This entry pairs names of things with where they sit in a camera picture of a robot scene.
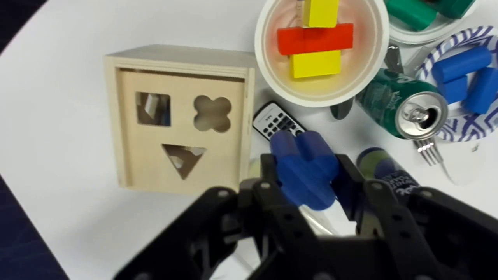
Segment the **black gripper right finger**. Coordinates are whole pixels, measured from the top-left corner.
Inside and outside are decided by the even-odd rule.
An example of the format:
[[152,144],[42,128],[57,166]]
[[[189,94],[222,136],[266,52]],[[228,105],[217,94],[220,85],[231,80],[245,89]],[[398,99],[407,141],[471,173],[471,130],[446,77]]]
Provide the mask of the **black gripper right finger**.
[[385,183],[367,181],[339,155],[337,201],[356,236],[340,250],[353,280],[431,280],[431,251],[410,212]]

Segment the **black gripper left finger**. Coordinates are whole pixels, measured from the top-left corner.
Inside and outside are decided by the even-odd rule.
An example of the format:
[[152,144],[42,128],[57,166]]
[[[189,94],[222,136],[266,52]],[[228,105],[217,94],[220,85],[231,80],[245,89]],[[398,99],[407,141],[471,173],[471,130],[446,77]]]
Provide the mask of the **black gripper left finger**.
[[253,186],[253,201],[261,264],[253,280],[333,280],[317,239],[277,184],[273,158],[262,155],[259,161],[261,180]]

